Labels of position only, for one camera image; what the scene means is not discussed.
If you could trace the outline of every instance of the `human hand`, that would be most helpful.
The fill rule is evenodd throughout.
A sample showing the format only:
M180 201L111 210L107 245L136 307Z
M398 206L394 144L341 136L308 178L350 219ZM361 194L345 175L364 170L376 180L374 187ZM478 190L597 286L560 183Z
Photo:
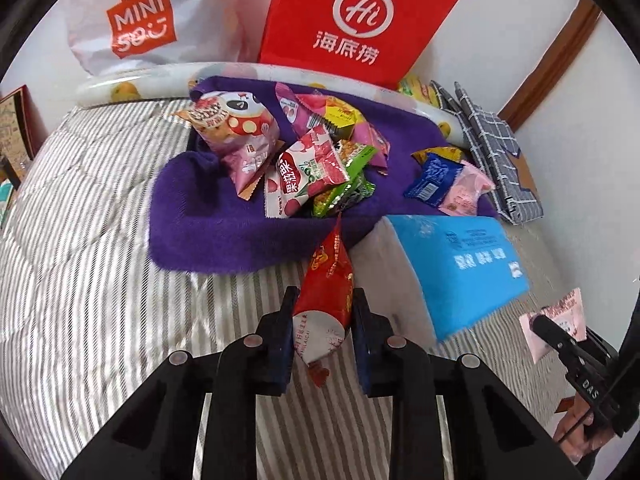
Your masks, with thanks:
M588 411L589 403L584 400L580 394L575 394L574 405L569 408L566 415L558 422L558 427L554 433L554 440L558 442L564 434L569 431L573 425ZM593 424L593 413L590 413L583 423L575 428L565 441L560 444L560 449L568 456L569 460L574 463L580 462L580 459L588 455L590 452L600 449L615 435L611 428L603 428L599 430L593 437L587 439L584 434L584 427Z

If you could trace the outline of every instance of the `yellow snack packet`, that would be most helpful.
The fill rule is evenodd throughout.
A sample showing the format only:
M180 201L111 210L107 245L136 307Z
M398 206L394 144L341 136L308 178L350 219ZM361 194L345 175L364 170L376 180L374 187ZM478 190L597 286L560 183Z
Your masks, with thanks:
M329 96L324 108L324 118L338 128L338 138L349 139L353 127L359 122L358 111L344 101Z
M429 91L426 85L423 85L417 75L407 74L398 83L398 91L401 94L413 97L417 101L431 104L429 100Z
M465 158L465 154L462 150L453 146L437 146L436 148L427 148L426 150L420 150L419 152L412 153L411 156L418 161L418 164L423 165L427 161L429 153L435 153L436 155L448 158L454 162L460 162Z

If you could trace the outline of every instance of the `panda snack package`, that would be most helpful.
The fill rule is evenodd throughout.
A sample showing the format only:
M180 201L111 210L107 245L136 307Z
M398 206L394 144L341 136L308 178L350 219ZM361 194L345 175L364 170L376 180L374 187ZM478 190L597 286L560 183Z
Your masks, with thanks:
M280 149L280 129L249 92L209 92L176 116L191 123L228 170L240 198L249 200Z

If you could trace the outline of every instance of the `green snack packet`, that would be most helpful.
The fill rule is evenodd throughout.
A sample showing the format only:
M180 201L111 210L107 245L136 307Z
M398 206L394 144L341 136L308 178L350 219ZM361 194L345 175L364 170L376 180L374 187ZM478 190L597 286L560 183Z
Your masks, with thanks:
M353 185L348 187L342 197L338 200L335 207L330 210L330 214L336 214L350 207L355 206L365 198L369 198L376 190L376 185L370 183L364 176L363 172L357 174L353 179Z
M340 160L344 163L349 179L347 182L334 186L324 193L314 197L313 216L316 218L323 218L327 215L336 214L338 211L347 209L347 207L360 202L363 198L371 196L375 186L364 178L362 170L375 153L376 149L373 146L359 144L352 140L340 140L338 142L338 156L340 156ZM348 196L355 193L358 188L357 184L362 186L363 183L366 183L368 187L363 189L364 194L359 198L359 200L351 202L347 206L341 206L338 208L339 205L344 203Z

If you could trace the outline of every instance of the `red snack packet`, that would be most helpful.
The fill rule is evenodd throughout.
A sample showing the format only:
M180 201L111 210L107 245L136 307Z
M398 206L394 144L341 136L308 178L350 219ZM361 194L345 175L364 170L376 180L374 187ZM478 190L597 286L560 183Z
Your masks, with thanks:
M281 154L267 170L264 212L267 218L288 218L309 197L349 179L331 137L316 126Z
M351 323L353 269L340 238L340 217L311 257L293 307L293 346L316 386L328 370L317 361L340 347Z

